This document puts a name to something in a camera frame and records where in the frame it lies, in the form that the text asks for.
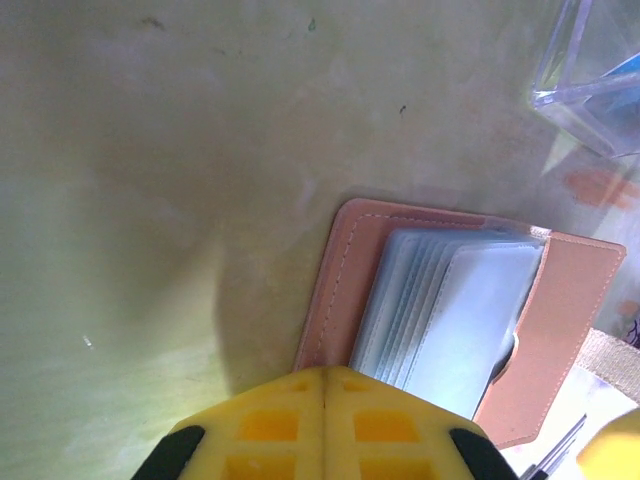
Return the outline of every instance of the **table surface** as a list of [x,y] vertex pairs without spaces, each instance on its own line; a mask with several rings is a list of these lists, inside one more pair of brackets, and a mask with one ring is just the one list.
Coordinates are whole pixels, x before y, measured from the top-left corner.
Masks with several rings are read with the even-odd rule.
[[364,196],[625,244],[640,178],[527,96],[556,1],[6,0],[0,470],[127,478],[290,369],[332,217]]

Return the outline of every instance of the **wallet flap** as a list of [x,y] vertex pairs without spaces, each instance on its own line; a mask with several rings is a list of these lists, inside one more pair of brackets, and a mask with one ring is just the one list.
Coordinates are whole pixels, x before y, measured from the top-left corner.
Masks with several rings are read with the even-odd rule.
[[[393,230],[481,229],[487,218],[375,200],[347,202],[331,230],[294,370],[349,364]],[[498,446],[537,436],[623,257],[618,245],[558,233],[548,238],[518,324],[518,348],[475,417]]]

